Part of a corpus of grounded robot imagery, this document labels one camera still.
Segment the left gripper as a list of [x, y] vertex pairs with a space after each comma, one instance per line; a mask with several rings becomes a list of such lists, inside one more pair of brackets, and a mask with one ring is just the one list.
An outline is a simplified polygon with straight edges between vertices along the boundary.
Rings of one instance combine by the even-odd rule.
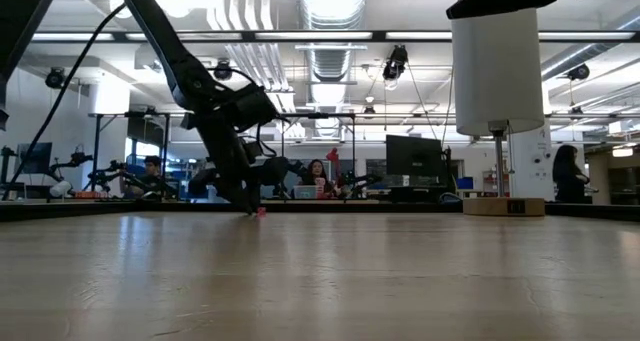
[[[302, 162], [291, 162], [284, 156], [268, 158], [262, 165], [249, 165], [249, 158], [231, 121], [222, 112], [197, 113], [196, 130], [213, 168], [200, 170], [188, 183], [190, 194], [203, 194], [213, 186], [217, 196], [250, 214], [261, 213], [261, 187], [272, 186], [273, 196], [288, 199], [284, 184], [288, 173], [306, 174]], [[247, 193], [242, 188], [246, 183]]]

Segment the person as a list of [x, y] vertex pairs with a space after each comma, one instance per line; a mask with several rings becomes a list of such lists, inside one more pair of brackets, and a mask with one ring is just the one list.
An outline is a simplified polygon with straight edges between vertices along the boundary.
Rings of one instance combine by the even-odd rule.
[[556, 185], [556, 201], [585, 204], [585, 188], [590, 179], [576, 164], [578, 150], [571, 145], [561, 146], [553, 163], [553, 182]]
[[321, 186], [323, 198], [335, 198], [337, 191], [334, 184], [327, 177], [324, 164], [318, 159], [312, 160], [306, 173], [301, 177], [300, 185]]
[[176, 198], [178, 191], [174, 187], [162, 183], [160, 166], [161, 159], [158, 156], [146, 156], [144, 159], [144, 173], [137, 176], [137, 179], [154, 190], [159, 190], [161, 186], [164, 186], [165, 195], [169, 198]]

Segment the white shade table lamp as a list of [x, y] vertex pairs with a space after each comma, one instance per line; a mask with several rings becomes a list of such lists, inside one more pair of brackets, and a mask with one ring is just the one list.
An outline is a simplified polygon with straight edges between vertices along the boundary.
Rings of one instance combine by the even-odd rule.
[[452, 21], [456, 132], [494, 139], [498, 195], [466, 198], [471, 216], [543, 217], [542, 198], [507, 197], [502, 142], [545, 123], [537, 11], [533, 8]]

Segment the red toy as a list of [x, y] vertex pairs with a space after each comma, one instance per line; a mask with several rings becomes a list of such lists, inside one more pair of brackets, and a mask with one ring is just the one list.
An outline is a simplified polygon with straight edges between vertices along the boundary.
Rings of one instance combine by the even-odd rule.
[[334, 184], [338, 187], [341, 187], [343, 185], [342, 183], [343, 177], [341, 173], [340, 157], [339, 157], [338, 150], [336, 148], [332, 148], [331, 151], [326, 155], [326, 159], [331, 163]]

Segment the large black monitor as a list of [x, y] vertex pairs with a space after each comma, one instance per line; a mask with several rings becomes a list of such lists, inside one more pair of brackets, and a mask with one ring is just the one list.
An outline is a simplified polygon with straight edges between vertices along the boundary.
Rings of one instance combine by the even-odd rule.
[[386, 173], [428, 179], [429, 184], [446, 183], [446, 163], [439, 140], [387, 135]]

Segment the small dark monitor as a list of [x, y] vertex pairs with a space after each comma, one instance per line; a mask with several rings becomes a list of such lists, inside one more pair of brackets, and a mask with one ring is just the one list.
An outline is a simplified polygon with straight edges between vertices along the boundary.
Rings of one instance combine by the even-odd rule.
[[26, 157], [30, 144], [19, 144], [16, 150], [15, 171], [23, 164], [23, 174], [45, 174], [49, 170], [53, 144], [51, 142], [37, 143], [29, 157]]

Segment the black overhead frame bar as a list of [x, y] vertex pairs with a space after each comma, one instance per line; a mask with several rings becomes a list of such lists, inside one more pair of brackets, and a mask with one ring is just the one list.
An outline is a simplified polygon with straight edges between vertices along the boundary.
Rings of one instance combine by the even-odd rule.
[[[36, 32], [34, 43], [82, 43], [89, 41], [88, 32]], [[179, 31], [185, 43], [450, 43], [451, 31]], [[640, 31], [540, 31], [542, 43], [640, 43]], [[142, 43], [147, 41], [140, 32], [101, 32], [101, 43]]]

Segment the silver ventilation duct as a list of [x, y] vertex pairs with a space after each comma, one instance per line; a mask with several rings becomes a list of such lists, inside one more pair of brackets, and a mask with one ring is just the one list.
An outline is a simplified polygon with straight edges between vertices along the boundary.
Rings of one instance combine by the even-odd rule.
[[[362, 27], [366, 0], [300, 0], [307, 30], [353, 31]], [[339, 113], [346, 96], [354, 51], [348, 44], [313, 44], [307, 52], [309, 86], [317, 112]]]

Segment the black aluminium table frame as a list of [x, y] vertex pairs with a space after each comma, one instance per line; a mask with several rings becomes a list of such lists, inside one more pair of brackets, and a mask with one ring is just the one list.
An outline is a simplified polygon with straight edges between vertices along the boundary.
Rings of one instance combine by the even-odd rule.
[[[356, 201], [318, 201], [305, 202], [271, 202], [266, 210], [272, 213], [422, 213], [422, 214], [455, 214], [462, 211], [458, 205], [437, 204], [392, 204]], [[25, 221], [36, 219], [79, 217], [116, 213], [136, 212], [214, 212], [238, 213], [240, 209], [231, 204], [152, 202], [152, 201], [114, 201], [95, 200], [93, 202], [59, 202], [59, 203], [0, 203], [0, 222]], [[615, 221], [631, 221], [640, 223], [640, 206], [599, 206], [550, 203], [546, 206], [550, 216], [567, 216], [593, 218]]]

